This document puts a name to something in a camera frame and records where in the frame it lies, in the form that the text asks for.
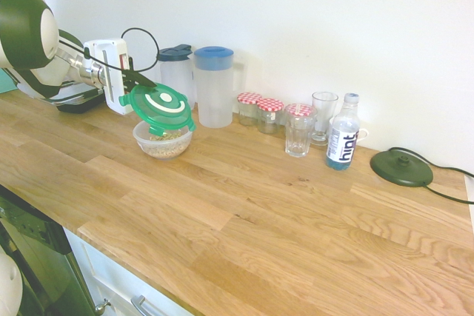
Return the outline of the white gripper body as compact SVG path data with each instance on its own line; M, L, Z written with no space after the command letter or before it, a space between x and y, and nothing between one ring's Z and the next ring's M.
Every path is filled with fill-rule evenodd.
M85 42L82 64L82 76L91 85L103 89L111 110L120 115L133 111L129 104L122 106L119 100L125 95L122 70L130 69L125 40L112 38Z

